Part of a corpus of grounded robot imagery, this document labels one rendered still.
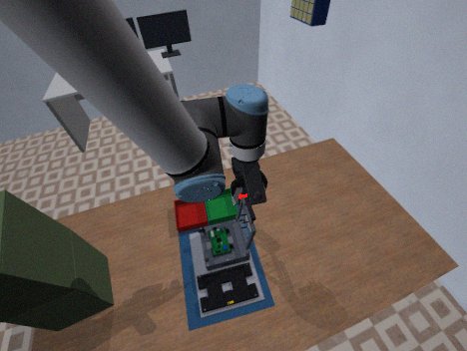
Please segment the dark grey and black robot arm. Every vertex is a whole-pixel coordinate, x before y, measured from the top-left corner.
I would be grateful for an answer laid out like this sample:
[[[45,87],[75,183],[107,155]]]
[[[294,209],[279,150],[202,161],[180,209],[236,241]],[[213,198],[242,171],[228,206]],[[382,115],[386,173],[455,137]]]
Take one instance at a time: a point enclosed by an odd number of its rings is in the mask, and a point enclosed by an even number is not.
[[[0,0],[0,21],[154,160],[178,199],[224,192],[219,138],[240,161],[263,156],[266,92],[240,84],[180,101],[113,0]]]

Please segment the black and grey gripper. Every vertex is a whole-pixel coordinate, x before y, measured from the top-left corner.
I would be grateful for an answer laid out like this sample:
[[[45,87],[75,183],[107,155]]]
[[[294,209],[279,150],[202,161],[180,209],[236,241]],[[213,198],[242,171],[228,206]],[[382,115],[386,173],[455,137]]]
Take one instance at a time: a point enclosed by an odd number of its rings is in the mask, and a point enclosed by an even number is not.
[[[244,162],[244,161],[240,161],[236,159],[235,157],[232,158],[233,174],[235,176],[235,180],[231,184],[233,205],[237,204],[238,196],[242,193],[242,188],[245,187],[243,176],[242,176],[242,171],[240,167],[241,164],[253,164],[257,162],[258,160],[255,160],[252,162]],[[263,187],[265,191],[267,187],[267,179],[262,171],[260,171],[260,174],[261,174]]]

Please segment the red bin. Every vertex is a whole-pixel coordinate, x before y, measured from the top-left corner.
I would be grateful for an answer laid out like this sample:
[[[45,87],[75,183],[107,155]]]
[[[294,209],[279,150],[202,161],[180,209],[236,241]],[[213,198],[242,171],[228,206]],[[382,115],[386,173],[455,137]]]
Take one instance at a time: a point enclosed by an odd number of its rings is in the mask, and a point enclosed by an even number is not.
[[[178,199],[174,200],[174,204],[178,232],[209,225],[204,202],[185,202]]]

